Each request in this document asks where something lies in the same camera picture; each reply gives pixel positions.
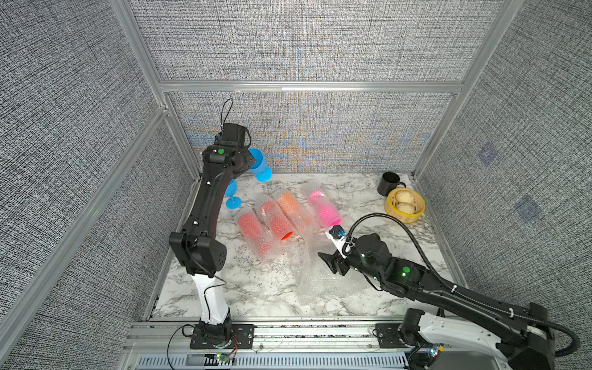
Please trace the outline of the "bubble wrap sheet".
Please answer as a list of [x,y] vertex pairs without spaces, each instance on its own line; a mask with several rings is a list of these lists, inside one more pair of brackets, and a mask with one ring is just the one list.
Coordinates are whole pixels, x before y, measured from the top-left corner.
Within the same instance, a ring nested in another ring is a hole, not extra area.
[[350,298],[376,289],[354,270],[345,276],[332,273],[318,256],[331,255],[335,246],[322,233],[297,236],[286,243],[285,266],[294,278],[294,284],[285,291],[287,300],[298,306],[320,305],[332,299]]

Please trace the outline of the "blue wine glass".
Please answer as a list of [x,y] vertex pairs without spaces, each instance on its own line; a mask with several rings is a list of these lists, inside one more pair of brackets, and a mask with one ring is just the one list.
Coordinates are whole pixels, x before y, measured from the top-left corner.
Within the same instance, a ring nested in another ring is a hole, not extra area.
[[237,193],[237,180],[233,179],[228,184],[228,187],[225,191],[225,196],[227,197],[226,200],[226,207],[229,210],[237,210],[242,205],[242,199],[236,196]]
[[249,151],[255,159],[255,163],[251,166],[250,169],[250,171],[254,174],[255,178],[262,183],[271,180],[273,172],[271,168],[267,165],[264,154],[256,148],[250,148]]

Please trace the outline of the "pink wine glass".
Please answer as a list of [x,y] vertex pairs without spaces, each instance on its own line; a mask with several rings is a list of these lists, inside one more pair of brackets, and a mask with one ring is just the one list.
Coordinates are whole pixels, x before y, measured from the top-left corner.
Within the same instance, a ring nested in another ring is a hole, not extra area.
[[331,228],[342,223],[342,216],[324,191],[320,189],[313,190],[308,194],[308,202],[325,228]]

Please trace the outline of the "red wine glass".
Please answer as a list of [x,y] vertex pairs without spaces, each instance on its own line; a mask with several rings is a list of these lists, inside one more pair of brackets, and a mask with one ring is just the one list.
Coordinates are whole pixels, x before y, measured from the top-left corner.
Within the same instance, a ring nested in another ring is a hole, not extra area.
[[295,229],[292,223],[275,201],[264,201],[259,207],[259,211],[263,222],[277,240],[285,241],[294,234]]

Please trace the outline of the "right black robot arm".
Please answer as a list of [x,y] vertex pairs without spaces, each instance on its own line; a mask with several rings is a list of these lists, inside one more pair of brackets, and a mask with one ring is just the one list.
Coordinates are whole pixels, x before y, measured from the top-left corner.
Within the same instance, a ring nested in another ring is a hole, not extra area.
[[524,308],[470,291],[413,261],[393,257],[377,234],[350,238],[336,226],[325,233],[333,254],[319,257],[334,274],[354,270],[381,291],[452,313],[437,317],[410,309],[399,325],[399,341],[416,348],[452,345],[480,352],[511,369],[552,369],[558,357],[576,352],[581,341],[570,329],[549,322],[535,303]]

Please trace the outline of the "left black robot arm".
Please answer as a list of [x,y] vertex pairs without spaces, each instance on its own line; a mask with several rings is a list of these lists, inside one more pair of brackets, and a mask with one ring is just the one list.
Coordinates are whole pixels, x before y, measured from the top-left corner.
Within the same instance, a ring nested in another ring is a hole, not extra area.
[[217,240],[217,221],[231,181],[255,164],[249,147],[251,134],[245,126],[224,123],[214,143],[202,152],[203,170],[193,206],[181,231],[169,236],[169,245],[197,287],[207,325],[223,324],[229,314],[225,281],[217,276],[227,258],[227,248]]

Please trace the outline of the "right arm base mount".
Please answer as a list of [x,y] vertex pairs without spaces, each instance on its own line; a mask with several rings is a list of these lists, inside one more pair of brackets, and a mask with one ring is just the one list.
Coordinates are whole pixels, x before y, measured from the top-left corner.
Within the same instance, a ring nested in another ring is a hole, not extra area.
[[421,348],[428,344],[421,336],[420,319],[426,314],[418,308],[410,308],[399,322],[376,324],[371,334],[377,338],[379,348]]

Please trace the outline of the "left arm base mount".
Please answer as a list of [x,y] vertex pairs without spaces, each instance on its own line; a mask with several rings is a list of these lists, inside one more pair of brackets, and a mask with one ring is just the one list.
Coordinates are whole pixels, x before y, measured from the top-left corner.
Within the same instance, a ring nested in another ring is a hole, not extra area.
[[230,350],[252,349],[255,326],[234,324],[226,319],[222,324],[212,325],[199,321],[194,325],[190,349]]

